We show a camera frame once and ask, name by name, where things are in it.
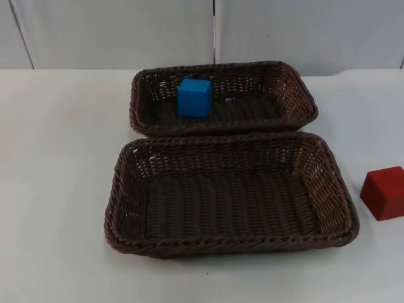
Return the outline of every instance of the basket bottom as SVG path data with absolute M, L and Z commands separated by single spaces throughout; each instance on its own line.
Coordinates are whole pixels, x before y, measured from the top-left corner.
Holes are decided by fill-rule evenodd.
M 158 111 L 158 121 L 161 125 L 194 124 L 198 120 L 211 123 L 278 118 L 281 118 L 281 115 L 275 101 L 268 101 L 267 98 L 260 95 L 234 97 L 221 102 L 213 102 L 210 114 L 206 119 L 179 117 L 175 102 L 161 104 L 161 109 Z
M 299 175 L 288 172 L 165 176 L 148 188 L 146 239 L 320 234 Z

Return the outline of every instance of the toy block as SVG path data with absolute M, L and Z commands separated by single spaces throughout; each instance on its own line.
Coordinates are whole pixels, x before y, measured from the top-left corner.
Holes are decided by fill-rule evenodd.
M 360 197 L 378 221 L 404 216 L 404 170 L 368 172 Z
M 186 78 L 177 90 L 177 114 L 181 117 L 206 118 L 212 106 L 212 83 Z

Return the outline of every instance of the basket rim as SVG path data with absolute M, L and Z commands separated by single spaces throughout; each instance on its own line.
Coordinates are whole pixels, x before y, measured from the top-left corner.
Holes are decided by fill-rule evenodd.
M 243 130 L 246 127 L 259 127 L 259 128 L 299 128 L 302 127 L 317 118 L 318 116 L 318 108 L 316 103 L 314 102 L 313 96 L 310 94 L 310 91 L 306 87 L 306 84 L 303 82 L 299 73 L 291 67 L 291 65 L 283 62 L 283 61 L 254 61 L 254 62 L 244 62 L 244 63 L 220 63 L 220 64 L 202 64 L 202 65 L 194 65 L 194 66 L 174 66 L 171 68 L 154 68 L 154 69 L 144 69 L 136 74 L 132 81 L 132 89 L 131 89 L 131 101 L 129 107 L 129 117 L 131 121 L 131 127 L 135 131 L 139 131 L 147 136 L 174 136 L 174 135 L 182 135 L 182 134 L 192 134 L 192 131 L 188 131 L 190 125 L 188 124 L 178 124 L 178 125 L 153 125 L 142 121 L 138 115 L 138 111 L 136 110 L 138 99 L 135 94 L 136 90 L 140 89 L 141 79 L 144 75 L 148 74 L 156 74 L 161 73 L 162 71 L 166 71 L 167 69 L 178 69 L 179 71 L 189 71 L 199 69 L 228 69 L 233 67 L 255 67 L 255 66 L 271 66 L 278 65 L 283 67 L 294 75 L 300 87 L 303 89 L 306 94 L 308 101 L 312 107 L 312 111 L 308 112 L 306 116 L 299 117 L 299 119 L 284 119 L 281 117 L 277 117 L 274 119 L 250 119 L 250 120 L 238 120 L 238 121 L 218 121 L 218 122 L 206 122 L 206 121 L 198 121 L 195 124 L 192 124 L 193 128 L 202 128 L 203 131 L 200 133 L 210 133 L 217 131 L 228 131 L 228 130 Z
M 222 143 L 227 144 L 231 142 L 249 142 L 256 140 L 271 140 L 271 139 L 280 139 L 280 138 L 305 138 L 312 139 L 317 141 L 318 144 L 323 146 L 324 152 L 326 153 L 330 165 L 332 165 L 333 171 L 335 171 L 335 179 L 338 181 L 337 190 L 341 197 L 347 203 L 349 215 L 351 218 L 351 222 L 349 226 L 345 230 L 339 230 L 337 232 L 333 232 L 332 234 L 314 234 L 314 235 L 279 235 L 279 236 L 270 236 L 270 235 L 254 235 L 254 236 L 215 236 L 215 237 L 187 237 L 187 238 L 178 238 L 178 239 L 168 239 L 168 238 L 155 238 L 155 239 L 128 239 L 123 236 L 117 229 L 117 221 L 118 216 L 116 215 L 119 210 L 119 201 L 117 197 L 119 197 L 120 192 L 122 191 L 122 182 L 121 176 L 124 175 L 124 170 L 120 170 L 120 167 L 125 169 L 125 165 L 123 165 L 126 161 L 126 157 L 130 155 L 131 150 L 133 148 L 137 148 L 139 146 L 146 146 L 150 141 L 153 141 L 153 145 L 165 146 L 165 145 L 198 145 L 198 144 L 212 144 L 212 143 Z M 322 243 L 318 244 L 318 248 L 325 247 L 328 241 L 339 240 L 341 246 L 352 242 L 359 233 L 359 218 L 357 216 L 357 212 L 355 206 L 352 202 L 348 189 L 342 179 L 340 169 L 338 168 L 334 155 L 331 150 L 328 148 L 326 142 L 319 137 L 318 135 L 305 133 L 305 132 L 284 132 L 284 133 L 256 133 L 256 134 L 242 134 L 235 136 L 205 136 L 205 137 L 173 137 L 173 138 L 145 138 L 138 139 L 126 144 L 121 154 L 119 155 L 119 159 L 117 161 L 117 165 L 115 167 L 115 174 L 112 183 L 112 190 L 110 194 L 110 199 L 108 202 L 108 206 L 105 210 L 105 222 L 104 222 L 104 231 L 105 237 L 107 238 L 107 242 L 118 251 L 122 253 L 136 253 L 141 254 L 137 250 L 156 247 L 165 247 L 165 246 L 175 246 L 178 244 L 183 245 L 200 245 L 201 243 L 250 243 L 253 242 L 269 242 L 269 243 L 286 243 L 286 242 L 305 242 L 308 240 L 312 240 L 314 242 Z

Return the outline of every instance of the brown wicker basket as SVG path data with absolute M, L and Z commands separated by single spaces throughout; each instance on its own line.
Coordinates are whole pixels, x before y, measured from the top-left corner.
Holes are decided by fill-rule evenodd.
M 177 87 L 185 77 L 212 81 L 207 119 L 177 116 Z M 129 113 L 135 131 L 162 137 L 296 130 L 318 110 L 292 67 L 265 61 L 141 71 L 132 82 Z
M 104 228 L 122 253 L 173 258 L 338 247 L 359 221 L 326 143 L 272 133 L 126 145 Z

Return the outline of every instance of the table surface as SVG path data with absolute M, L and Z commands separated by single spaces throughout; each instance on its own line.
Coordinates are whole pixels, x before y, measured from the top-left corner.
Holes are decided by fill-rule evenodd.
M 0 71 L 0 302 L 403 302 L 404 218 L 377 222 L 367 171 L 404 166 L 404 71 L 305 83 L 360 218 L 348 246 L 158 260 L 104 239 L 136 71 Z

